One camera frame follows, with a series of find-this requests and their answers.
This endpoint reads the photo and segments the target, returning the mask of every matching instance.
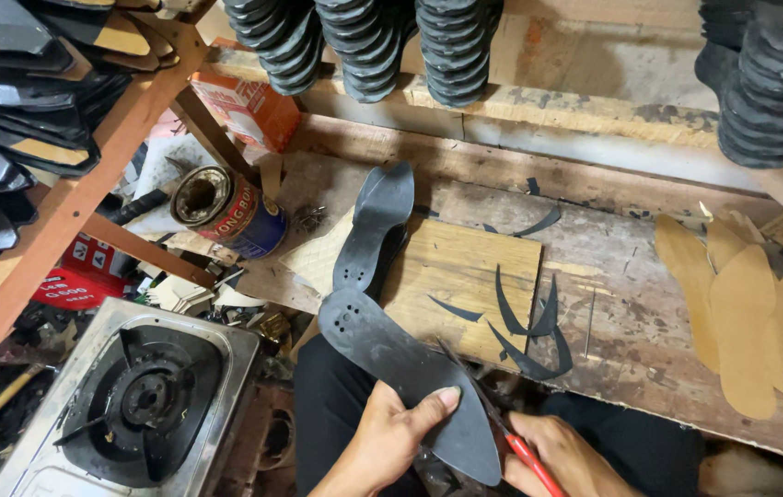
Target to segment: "gas stove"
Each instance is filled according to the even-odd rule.
[[[0,497],[196,496],[256,333],[108,298],[0,471]]]

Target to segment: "hand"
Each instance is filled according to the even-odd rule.
[[[557,416],[509,413],[514,431],[532,446],[541,463],[569,497],[635,497],[633,490],[572,426]],[[505,456],[505,481],[530,497],[550,495],[517,456]]]
[[[460,395],[459,387],[442,388],[407,410],[393,388],[377,381],[354,438],[309,495],[364,497],[391,485],[410,467],[425,434],[456,410]]]

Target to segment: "glue can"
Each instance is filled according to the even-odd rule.
[[[220,165],[185,175],[170,197],[170,215],[245,259],[269,254],[287,232],[284,209],[244,176]]]

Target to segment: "red box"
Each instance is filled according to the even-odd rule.
[[[238,139],[271,152],[284,151],[302,119],[293,97],[279,95],[265,83],[195,73],[191,87]]]
[[[66,311],[98,307],[106,297],[130,291],[131,282],[120,273],[128,260],[128,254],[79,232],[32,299]]]

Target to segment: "nail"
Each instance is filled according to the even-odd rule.
[[[456,409],[461,395],[462,389],[460,387],[446,387],[437,391],[437,396],[443,402],[443,405],[446,406],[448,413]]]

